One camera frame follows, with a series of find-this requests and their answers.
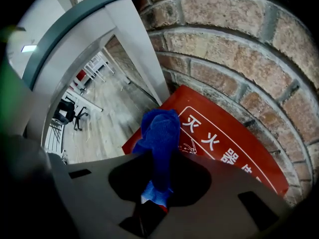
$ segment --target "brick wall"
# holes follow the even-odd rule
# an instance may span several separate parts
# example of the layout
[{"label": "brick wall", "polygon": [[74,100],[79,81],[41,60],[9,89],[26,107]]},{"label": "brick wall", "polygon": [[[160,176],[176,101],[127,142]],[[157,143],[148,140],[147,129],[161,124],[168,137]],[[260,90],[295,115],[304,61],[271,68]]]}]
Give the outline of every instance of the brick wall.
[{"label": "brick wall", "polygon": [[268,149],[295,205],[319,173],[319,56],[284,0],[135,0],[171,91],[202,93]]}]

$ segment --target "black hole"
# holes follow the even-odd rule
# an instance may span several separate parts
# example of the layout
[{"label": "black hole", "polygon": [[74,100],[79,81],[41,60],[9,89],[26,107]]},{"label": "black hole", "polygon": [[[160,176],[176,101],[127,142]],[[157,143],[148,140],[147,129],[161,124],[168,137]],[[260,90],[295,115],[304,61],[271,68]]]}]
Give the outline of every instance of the black hole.
[{"label": "black hole", "polygon": [[69,175],[71,177],[71,179],[74,178],[78,178],[78,177],[82,177],[84,175],[88,175],[91,172],[88,169],[83,169],[83,170],[79,170],[79,171],[75,171],[75,172],[70,172]]},{"label": "black hole", "polygon": [[[135,202],[132,217],[124,219],[120,226],[131,233],[147,238],[164,219],[166,212],[151,201],[141,202],[141,193],[146,188],[153,173],[151,153],[143,154],[114,168],[109,175],[111,187],[117,195]],[[209,189],[211,176],[206,168],[180,153],[173,153],[170,161],[170,182],[172,196],[167,200],[167,208],[188,206],[196,203]]]},{"label": "black hole", "polygon": [[252,191],[238,195],[260,231],[269,228],[279,217]]}]

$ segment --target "gray plastic surface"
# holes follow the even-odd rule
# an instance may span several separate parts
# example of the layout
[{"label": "gray plastic surface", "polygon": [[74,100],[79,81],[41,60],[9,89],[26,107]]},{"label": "gray plastic surface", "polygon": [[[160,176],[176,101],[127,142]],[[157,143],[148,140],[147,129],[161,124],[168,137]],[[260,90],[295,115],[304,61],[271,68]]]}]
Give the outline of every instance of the gray plastic surface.
[{"label": "gray plastic surface", "polygon": [[[113,168],[135,157],[137,155],[126,155],[62,166],[59,169],[56,169],[56,159],[59,157],[50,157],[60,196],[76,220],[76,226],[80,226],[83,238],[101,238],[109,233],[111,238],[117,238],[118,230],[112,231],[106,227],[119,228],[117,224],[133,214],[135,204],[117,197],[107,178]],[[212,178],[211,187],[194,205],[170,208],[150,238],[251,237],[259,233],[259,230],[238,198],[238,194],[247,191],[255,192],[279,217],[289,211],[280,196],[241,169],[202,156],[188,157],[207,168]],[[90,170],[91,174],[73,180],[66,178],[68,172],[82,169]],[[126,238],[135,237],[127,231],[123,232],[124,235],[125,233]]]}]

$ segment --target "office chair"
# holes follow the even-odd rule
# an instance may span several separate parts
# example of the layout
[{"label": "office chair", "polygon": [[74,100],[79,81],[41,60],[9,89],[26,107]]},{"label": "office chair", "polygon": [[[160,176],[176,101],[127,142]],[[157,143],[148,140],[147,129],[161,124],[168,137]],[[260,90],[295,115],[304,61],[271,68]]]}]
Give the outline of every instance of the office chair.
[{"label": "office chair", "polygon": [[[79,126],[79,120],[80,118],[85,115],[89,115],[88,113],[82,113],[83,109],[87,109],[86,107],[82,107],[81,111],[78,113],[78,115],[75,115],[75,102],[72,101],[71,99],[69,99],[68,97],[66,97],[66,99],[70,100],[70,102],[65,101],[63,99],[61,99],[57,109],[54,112],[53,118],[60,121],[63,125],[67,125],[68,123],[70,123],[71,121],[73,121],[73,119],[75,119],[75,123],[74,123],[74,130],[77,131],[82,131],[82,129]],[[63,116],[60,113],[60,110],[65,111],[66,115]]]}]

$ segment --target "ceiling light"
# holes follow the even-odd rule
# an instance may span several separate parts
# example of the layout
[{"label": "ceiling light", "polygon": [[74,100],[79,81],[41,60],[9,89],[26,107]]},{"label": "ceiling light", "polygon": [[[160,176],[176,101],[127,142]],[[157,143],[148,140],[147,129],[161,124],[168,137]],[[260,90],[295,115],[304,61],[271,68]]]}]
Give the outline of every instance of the ceiling light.
[{"label": "ceiling light", "polygon": [[26,45],[22,48],[21,52],[34,51],[35,48],[36,48],[36,45]]}]

